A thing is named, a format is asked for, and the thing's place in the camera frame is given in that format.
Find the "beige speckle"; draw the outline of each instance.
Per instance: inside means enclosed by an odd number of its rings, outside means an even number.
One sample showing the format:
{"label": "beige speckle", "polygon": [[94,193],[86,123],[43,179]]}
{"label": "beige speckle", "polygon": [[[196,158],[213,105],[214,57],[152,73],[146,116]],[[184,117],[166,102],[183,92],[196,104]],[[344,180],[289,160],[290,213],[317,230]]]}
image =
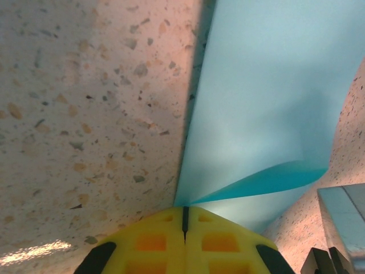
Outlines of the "beige speckle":
{"label": "beige speckle", "polygon": [[0,110],[0,119],[6,118],[6,113],[3,110]]}
{"label": "beige speckle", "polygon": [[38,127],[35,128],[40,133],[48,133],[51,131],[49,126],[46,126],[44,124],[40,124]]}
{"label": "beige speckle", "polygon": [[82,123],[81,126],[82,126],[82,130],[85,133],[91,133],[92,130],[91,130],[91,127],[88,126],[88,124]]}
{"label": "beige speckle", "polygon": [[166,32],[166,25],[165,25],[165,22],[162,22],[159,27],[159,34],[162,34],[165,32]]}
{"label": "beige speckle", "polygon": [[120,201],[120,197],[117,193],[114,192],[113,197],[116,201]]}
{"label": "beige speckle", "polygon": [[12,221],[14,221],[14,217],[13,217],[13,216],[6,216],[6,217],[4,218],[4,223],[5,223],[5,224],[9,224],[9,223],[11,223]]}
{"label": "beige speckle", "polygon": [[17,87],[22,87],[22,84],[16,79],[13,79],[13,84],[16,85]]}
{"label": "beige speckle", "polygon": [[56,102],[67,104],[67,99],[60,93],[57,98],[55,99]]}
{"label": "beige speckle", "polygon": [[73,104],[68,107],[68,115],[70,117],[75,117],[78,113],[78,108]]}
{"label": "beige speckle", "polygon": [[92,214],[91,217],[97,221],[104,221],[108,218],[108,213],[105,210],[95,210]]}
{"label": "beige speckle", "polygon": [[101,44],[99,46],[98,50],[100,51],[101,58],[103,58],[104,60],[109,60],[109,51],[108,51],[107,47],[105,47],[104,44]]}
{"label": "beige speckle", "polygon": [[17,119],[22,119],[23,115],[21,114],[21,111],[19,110],[18,106],[14,103],[7,104],[7,110],[10,112],[11,116]]}
{"label": "beige speckle", "polygon": [[88,40],[82,40],[79,43],[79,51],[81,51],[82,53],[84,53],[85,51],[87,51],[89,49],[89,42]]}
{"label": "beige speckle", "polygon": [[82,206],[86,206],[86,204],[89,202],[89,195],[88,194],[79,194],[78,201]]}
{"label": "beige speckle", "polygon": [[77,172],[83,172],[86,169],[86,165],[83,163],[75,163],[74,170]]}

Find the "blue plastic sheet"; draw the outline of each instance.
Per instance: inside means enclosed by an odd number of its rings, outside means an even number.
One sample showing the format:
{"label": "blue plastic sheet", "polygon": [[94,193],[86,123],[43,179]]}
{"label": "blue plastic sheet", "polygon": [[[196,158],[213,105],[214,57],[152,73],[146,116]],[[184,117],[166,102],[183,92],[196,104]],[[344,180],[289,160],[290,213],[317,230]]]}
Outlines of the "blue plastic sheet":
{"label": "blue plastic sheet", "polygon": [[257,232],[328,169],[364,0],[218,0],[175,205]]}

